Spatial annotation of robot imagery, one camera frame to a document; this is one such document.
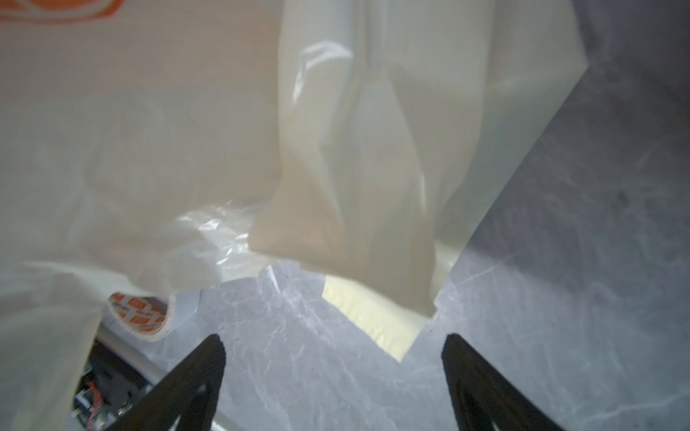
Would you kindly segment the cream plastic bag orange print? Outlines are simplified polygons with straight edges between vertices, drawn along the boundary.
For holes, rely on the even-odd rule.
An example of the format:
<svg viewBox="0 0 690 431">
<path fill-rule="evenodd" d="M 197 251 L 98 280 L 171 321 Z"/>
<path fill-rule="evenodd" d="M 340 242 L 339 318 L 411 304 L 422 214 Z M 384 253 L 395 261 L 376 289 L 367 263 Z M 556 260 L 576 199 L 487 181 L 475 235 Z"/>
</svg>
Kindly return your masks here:
<svg viewBox="0 0 690 431">
<path fill-rule="evenodd" d="M 587 65 L 569 1 L 3 2 L 2 429 L 63 429 L 117 296 L 276 259 L 404 358 Z"/>
</svg>

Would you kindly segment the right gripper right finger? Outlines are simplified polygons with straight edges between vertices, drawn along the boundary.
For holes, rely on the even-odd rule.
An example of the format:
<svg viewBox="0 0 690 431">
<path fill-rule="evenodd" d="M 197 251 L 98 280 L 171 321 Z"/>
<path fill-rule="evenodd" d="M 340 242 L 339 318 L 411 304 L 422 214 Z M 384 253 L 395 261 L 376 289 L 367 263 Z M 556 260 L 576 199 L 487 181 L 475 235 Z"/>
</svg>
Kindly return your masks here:
<svg viewBox="0 0 690 431">
<path fill-rule="evenodd" d="M 461 430 L 562 431 L 460 335 L 447 336 L 441 358 Z"/>
</svg>

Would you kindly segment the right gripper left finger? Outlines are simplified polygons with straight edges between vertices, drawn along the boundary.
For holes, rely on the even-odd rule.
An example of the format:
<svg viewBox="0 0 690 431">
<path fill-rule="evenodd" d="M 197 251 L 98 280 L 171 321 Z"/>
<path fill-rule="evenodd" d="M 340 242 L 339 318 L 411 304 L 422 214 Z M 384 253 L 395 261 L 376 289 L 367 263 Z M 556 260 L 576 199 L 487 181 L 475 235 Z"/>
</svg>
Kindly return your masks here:
<svg viewBox="0 0 690 431">
<path fill-rule="evenodd" d="M 109 429 L 210 431 L 225 368 L 224 344 L 212 334 Z"/>
</svg>

